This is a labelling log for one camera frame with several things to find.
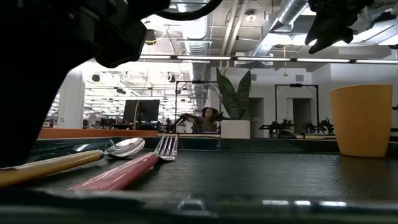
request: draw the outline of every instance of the yellow spoon handle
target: yellow spoon handle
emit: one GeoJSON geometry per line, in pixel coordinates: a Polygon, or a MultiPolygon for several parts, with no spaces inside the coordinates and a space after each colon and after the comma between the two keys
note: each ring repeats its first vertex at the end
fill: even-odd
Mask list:
{"type": "Polygon", "coordinates": [[[65,169],[97,161],[104,157],[101,150],[81,152],[16,167],[0,169],[0,187],[18,184],[27,180],[53,174],[65,169]]]}

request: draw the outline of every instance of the black cable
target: black cable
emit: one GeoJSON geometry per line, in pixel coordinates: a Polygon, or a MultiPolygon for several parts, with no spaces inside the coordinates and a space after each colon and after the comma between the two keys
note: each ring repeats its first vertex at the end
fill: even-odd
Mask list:
{"type": "Polygon", "coordinates": [[[193,12],[171,12],[167,10],[156,12],[156,15],[174,21],[191,21],[199,19],[213,12],[223,0],[210,0],[202,8],[193,12]]]}

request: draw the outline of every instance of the woman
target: woman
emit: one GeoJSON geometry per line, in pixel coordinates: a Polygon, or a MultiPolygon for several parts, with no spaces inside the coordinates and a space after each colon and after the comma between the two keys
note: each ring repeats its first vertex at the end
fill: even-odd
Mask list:
{"type": "MultiPolygon", "coordinates": [[[[214,108],[203,108],[201,110],[201,117],[198,117],[201,121],[201,131],[215,132],[217,131],[217,122],[213,120],[213,115],[217,115],[218,110],[214,108]]],[[[189,122],[195,122],[194,119],[188,118],[189,122]]]]}

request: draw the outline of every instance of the white planter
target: white planter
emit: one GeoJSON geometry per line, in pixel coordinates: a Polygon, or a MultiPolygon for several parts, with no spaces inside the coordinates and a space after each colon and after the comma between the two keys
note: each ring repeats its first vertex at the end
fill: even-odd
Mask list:
{"type": "Polygon", "coordinates": [[[250,138],[250,121],[221,121],[221,138],[250,138]]]}

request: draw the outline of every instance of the metal frame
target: metal frame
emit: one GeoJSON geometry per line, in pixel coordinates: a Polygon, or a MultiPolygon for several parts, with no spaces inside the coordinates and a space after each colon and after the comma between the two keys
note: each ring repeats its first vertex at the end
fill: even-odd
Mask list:
{"type": "Polygon", "coordinates": [[[275,121],[278,123],[278,97],[277,97],[277,87],[278,86],[289,86],[291,88],[302,88],[303,86],[312,86],[315,87],[317,91],[317,126],[319,126],[319,94],[318,94],[318,85],[303,85],[300,83],[296,84],[275,84],[275,121]]]}
{"type": "Polygon", "coordinates": [[[178,84],[179,83],[206,84],[206,83],[217,83],[217,81],[201,81],[201,80],[175,81],[175,114],[174,114],[175,121],[177,120],[177,96],[178,96],[177,92],[178,92],[178,84]]]}

